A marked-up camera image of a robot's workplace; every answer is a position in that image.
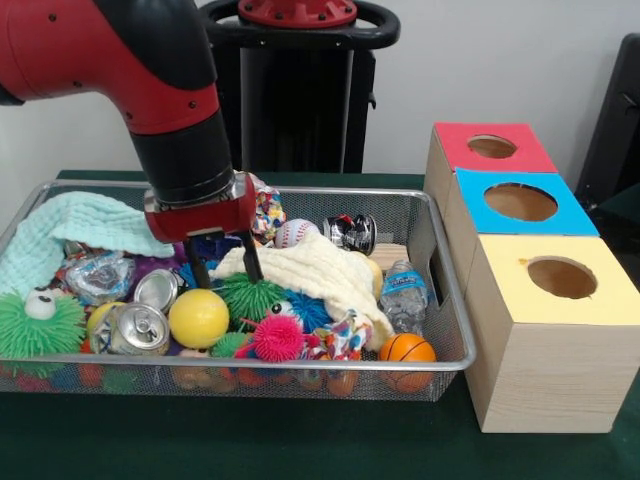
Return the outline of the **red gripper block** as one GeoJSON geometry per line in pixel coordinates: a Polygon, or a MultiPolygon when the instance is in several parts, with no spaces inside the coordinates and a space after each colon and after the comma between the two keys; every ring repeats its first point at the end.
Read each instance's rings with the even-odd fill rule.
{"type": "Polygon", "coordinates": [[[245,249],[243,262],[248,279],[256,284],[263,273],[251,228],[255,220],[255,186],[246,172],[235,174],[230,188],[204,202],[169,206],[159,202],[151,190],[144,195],[144,215],[153,236],[163,243],[183,242],[192,275],[200,289],[211,288],[206,263],[200,260],[190,237],[216,234],[240,234],[245,249]]]}

